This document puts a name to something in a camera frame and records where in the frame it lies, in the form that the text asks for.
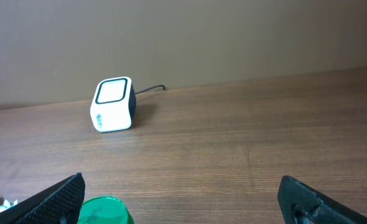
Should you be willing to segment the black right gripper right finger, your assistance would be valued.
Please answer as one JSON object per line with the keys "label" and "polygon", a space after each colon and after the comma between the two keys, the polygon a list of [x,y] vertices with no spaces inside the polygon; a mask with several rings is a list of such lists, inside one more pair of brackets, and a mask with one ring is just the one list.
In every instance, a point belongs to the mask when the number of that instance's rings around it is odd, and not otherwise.
{"label": "black right gripper right finger", "polygon": [[285,175],[277,195],[286,224],[367,224],[367,217]]}

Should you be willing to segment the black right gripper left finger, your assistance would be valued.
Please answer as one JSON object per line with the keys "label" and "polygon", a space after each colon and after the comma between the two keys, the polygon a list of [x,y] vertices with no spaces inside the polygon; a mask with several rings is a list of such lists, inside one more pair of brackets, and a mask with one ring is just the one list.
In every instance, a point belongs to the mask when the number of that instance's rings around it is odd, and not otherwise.
{"label": "black right gripper left finger", "polygon": [[0,213],[0,224],[77,224],[85,198],[80,172]]}

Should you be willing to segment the green lid jar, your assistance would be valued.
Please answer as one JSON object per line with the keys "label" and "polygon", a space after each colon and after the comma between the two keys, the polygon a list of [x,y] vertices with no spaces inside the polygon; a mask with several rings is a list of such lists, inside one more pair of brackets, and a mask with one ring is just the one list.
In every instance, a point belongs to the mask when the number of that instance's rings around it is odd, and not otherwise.
{"label": "green lid jar", "polygon": [[78,224],[134,224],[125,203],[112,196],[102,196],[83,203]]}

